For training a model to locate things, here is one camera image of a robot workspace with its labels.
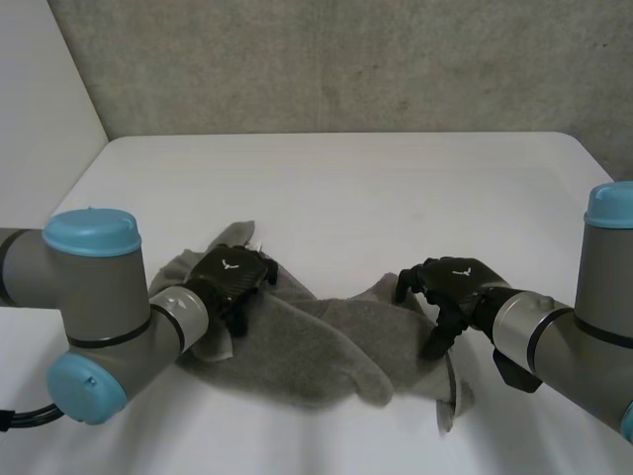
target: concrete wall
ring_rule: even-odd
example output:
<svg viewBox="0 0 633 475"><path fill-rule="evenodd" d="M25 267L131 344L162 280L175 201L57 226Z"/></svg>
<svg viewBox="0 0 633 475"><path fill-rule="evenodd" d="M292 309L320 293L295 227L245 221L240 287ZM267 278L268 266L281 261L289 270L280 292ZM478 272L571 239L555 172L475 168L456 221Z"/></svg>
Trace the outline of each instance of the concrete wall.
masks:
<svg viewBox="0 0 633 475"><path fill-rule="evenodd" d="M0 226L42 226L106 143L46 1L0 0Z"/></svg>
<svg viewBox="0 0 633 475"><path fill-rule="evenodd" d="M560 131L633 178L631 0L48 0L111 139Z"/></svg>

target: white tabletop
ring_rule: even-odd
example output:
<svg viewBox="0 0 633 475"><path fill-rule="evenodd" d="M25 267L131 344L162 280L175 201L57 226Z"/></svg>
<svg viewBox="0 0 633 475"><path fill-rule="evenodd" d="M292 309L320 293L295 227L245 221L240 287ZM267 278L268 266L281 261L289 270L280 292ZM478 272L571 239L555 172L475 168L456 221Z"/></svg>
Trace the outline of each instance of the white tabletop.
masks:
<svg viewBox="0 0 633 475"><path fill-rule="evenodd" d="M102 151L58 211L132 212L148 279L184 247L254 219L265 249L320 297L461 255L571 304L588 192L608 180L560 134L130 138ZM65 350L60 318L6 309L0 318L1 407L41 406L46 366ZM468 331L455 357L477 404L447 435L434 403L413 397L306 414L171 367L105 425L66 418L5 434L0 473L630 472L633 449L565 398L506 387L482 334Z"/></svg>

